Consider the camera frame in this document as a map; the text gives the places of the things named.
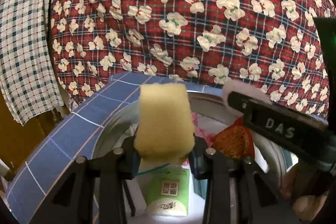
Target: white checkered cloth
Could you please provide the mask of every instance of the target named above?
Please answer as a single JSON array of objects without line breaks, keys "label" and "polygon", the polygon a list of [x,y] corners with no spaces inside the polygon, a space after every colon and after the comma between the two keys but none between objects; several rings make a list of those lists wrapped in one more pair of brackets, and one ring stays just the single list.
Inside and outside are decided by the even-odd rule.
[{"label": "white checkered cloth", "polygon": [[0,0],[0,87],[14,120],[63,105],[47,47],[49,0]]}]

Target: green package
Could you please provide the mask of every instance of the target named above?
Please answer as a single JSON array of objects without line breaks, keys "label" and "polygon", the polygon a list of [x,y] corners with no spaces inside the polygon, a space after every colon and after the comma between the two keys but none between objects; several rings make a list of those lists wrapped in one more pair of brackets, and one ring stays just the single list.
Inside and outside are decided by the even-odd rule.
[{"label": "green package", "polygon": [[159,216],[188,215],[189,169],[164,168],[152,175],[145,193],[147,211]]}]

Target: orange-brown object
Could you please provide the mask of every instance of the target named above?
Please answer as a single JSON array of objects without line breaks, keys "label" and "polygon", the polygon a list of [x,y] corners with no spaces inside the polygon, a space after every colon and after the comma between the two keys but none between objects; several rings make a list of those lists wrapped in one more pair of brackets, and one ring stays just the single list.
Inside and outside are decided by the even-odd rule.
[{"label": "orange-brown object", "polygon": [[212,147],[228,157],[242,159],[249,156],[254,158],[251,132],[243,126],[241,117],[215,136]]}]

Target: screw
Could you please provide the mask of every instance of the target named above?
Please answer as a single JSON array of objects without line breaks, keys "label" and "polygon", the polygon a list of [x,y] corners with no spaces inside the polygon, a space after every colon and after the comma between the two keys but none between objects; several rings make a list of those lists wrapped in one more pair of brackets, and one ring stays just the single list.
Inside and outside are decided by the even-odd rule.
[{"label": "screw", "polygon": [[117,148],[113,149],[113,153],[115,155],[122,155],[124,153],[124,150],[121,147],[117,147]]},{"label": "screw", "polygon": [[208,147],[205,152],[209,155],[213,155],[214,153],[216,153],[216,149],[212,148],[212,147]]},{"label": "screw", "polygon": [[76,158],[76,162],[78,164],[82,164],[83,162],[85,162],[86,158],[83,156],[79,156],[78,158]]},{"label": "screw", "polygon": [[244,158],[244,162],[247,163],[247,164],[251,164],[252,159],[250,157],[246,157],[246,158]]}]

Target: yellow sponge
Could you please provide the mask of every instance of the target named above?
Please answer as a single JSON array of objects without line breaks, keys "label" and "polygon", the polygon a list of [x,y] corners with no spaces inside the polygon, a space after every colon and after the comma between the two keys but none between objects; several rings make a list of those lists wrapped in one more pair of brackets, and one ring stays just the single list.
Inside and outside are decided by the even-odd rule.
[{"label": "yellow sponge", "polygon": [[194,147],[193,133],[183,84],[141,85],[134,146],[146,162],[182,164]]}]

